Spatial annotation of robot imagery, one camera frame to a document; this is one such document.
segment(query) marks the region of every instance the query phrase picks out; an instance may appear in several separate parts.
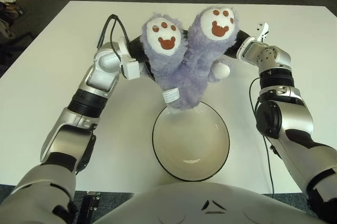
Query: white tag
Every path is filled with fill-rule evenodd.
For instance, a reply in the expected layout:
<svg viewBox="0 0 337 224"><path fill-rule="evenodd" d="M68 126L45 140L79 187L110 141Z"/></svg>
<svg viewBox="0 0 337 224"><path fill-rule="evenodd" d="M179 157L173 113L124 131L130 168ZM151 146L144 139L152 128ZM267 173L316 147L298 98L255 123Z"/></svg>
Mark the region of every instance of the white tag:
<svg viewBox="0 0 337 224"><path fill-rule="evenodd" d="M166 90L165 92L163 92L163 96L164 96L165 103L173 102L180 98L179 89L173 88L170 90Z"/></svg>

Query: stuffed animal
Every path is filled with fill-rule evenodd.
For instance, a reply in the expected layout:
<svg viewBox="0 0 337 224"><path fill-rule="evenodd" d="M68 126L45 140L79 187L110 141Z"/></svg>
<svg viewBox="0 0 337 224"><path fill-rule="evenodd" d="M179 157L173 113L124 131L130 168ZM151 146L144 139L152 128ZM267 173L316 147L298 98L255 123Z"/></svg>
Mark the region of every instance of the stuffed animal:
<svg viewBox="0 0 337 224"><path fill-rule="evenodd" d="M155 81L164 93L175 90L170 107L186 110L197 106L207 82L227 77L230 68L223 53L235 44L239 31L234 11L209 7L197 15L188 39L178 20L157 14L142 28L141 42Z"/></svg>

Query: table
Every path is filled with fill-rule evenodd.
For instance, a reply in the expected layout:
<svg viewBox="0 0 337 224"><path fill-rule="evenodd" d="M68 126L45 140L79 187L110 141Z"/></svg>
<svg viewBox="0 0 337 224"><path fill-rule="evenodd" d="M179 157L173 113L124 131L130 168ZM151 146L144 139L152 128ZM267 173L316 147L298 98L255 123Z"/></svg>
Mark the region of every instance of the table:
<svg viewBox="0 0 337 224"><path fill-rule="evenodd" d="M154 12L178 18L187 29L207 6L69 2L0 79L0 183L15 185L39 164L46 135L92 65L109 14L117 14L134 39ZM258 22L269 23L265 42L292 57L295 86L314 118L313 139L337 148L337 18L320 6L228 6L238 11L240 28L251 35L256 34ZM121 35L117 29L114 37ZM232 63L229 78L209 84L202 99L224 119L231 138L227 162L208 181L269 193L265 147L255 129L248 97L249 84L258 71L235 59ZM257 82L252 89L255 100ZM77 175L76 189L142 192L178 182L162 169L152 149L152 127L164 106L160 88L149 78L121 78L102 113L91 161ZM274 154L271 165L275 192L300 191Z"/></svg>

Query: white paw pad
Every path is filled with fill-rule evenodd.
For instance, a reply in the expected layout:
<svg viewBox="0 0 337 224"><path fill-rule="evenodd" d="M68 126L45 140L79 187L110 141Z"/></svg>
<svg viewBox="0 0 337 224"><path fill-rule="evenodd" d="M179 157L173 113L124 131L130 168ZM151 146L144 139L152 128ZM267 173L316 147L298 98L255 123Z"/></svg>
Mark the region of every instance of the white paw pad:
<svg viewBox="0 0 337 224"><path fill-rule="evenodd" d="M227 78L231 73L231 70L228 67L228 65L222 63L213 64L211 71L217 79Z"/></svg>
<svg viewBox="0 0 337 224"><path fill-rule="evenodd" d="M181 43L178 27L169 20L159 17L146 24L147 42L160 54L172 56Z"/></svg>
<svg viewBox="0 0 337 224"><path fill-rule="evenodd" d="M234 13L228 7L210 8L201 16L201 30L211 40L220 41L234 31Z"/></svg>

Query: silver robot arm segment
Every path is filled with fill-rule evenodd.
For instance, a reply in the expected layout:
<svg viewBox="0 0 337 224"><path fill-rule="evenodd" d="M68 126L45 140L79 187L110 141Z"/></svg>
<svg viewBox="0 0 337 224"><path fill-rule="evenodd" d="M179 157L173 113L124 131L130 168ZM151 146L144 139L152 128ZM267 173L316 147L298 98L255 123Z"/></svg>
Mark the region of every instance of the silver robot arm segment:
<svg viewBox="0 0 337 224"><path fill-rule="evenodd" d="M281 157L309 207L319 218L337 223L337 151L311 139L313 120L294 87L289 54L249 37L237 57L259 68L258 131Z"/></svg>

